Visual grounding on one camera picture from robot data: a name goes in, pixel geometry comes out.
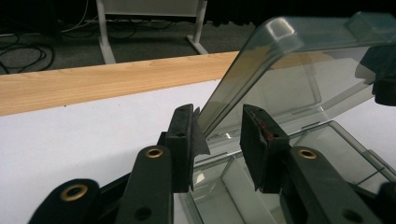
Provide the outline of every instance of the whiteboard stand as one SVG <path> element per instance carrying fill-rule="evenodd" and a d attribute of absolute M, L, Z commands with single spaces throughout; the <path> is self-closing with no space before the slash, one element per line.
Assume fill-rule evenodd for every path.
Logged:
<path fill-rule="evenodd" d="M 195 21 L 194 33 L 193 35 L 187 36 L 187 39 L 192 44 L 192 46 L 198 51 L 199 54 L 208 53 L 199 42 L 201 38 L 202 28 L 204 26 L 206 4 L 207 4 L 207 0 L 198 1 L 198 6 L 196 9 L 196 21 Z M 108 42 L 104 0 L 96 0 L 96 5 L 98 9 L 99 28 L 100 28 L 99 46 L 100 46 L 100 50 L 102 51 L 103 59 L 105 60 L 106 64 L 116 63 L 113 50 L 111 49 L 110 43 Z"/>
<path fill-rule="evenodd" d="M 197 19 L 195 20 L 195 30 L 193 35 L 188 35 L 187 39 L 199 54 L 208 54 L 206 49 L 199 42 L 201 39 L 202 28 L 204 27 L 204 19 L 206 12 L 207 0 L 199 0 L 197 7 Z"/>

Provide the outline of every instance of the transparent plastic lid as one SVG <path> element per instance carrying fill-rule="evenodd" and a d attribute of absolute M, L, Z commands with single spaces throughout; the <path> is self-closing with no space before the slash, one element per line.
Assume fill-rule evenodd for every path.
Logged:
<path fill-rule="evenodd" d="M 249 104 L 265 109 L 286 133 L 296 133 L 373 96 L 395 104 L 389 92 L 396 90 L 395 71 L 396 20 L 390 14 L 275 18 L 256 28 L 199 123 L 209 145 L 232 139 L 240 134 L 242 105 Z M 380 82 L 387 88 L 373 88 Z"/>

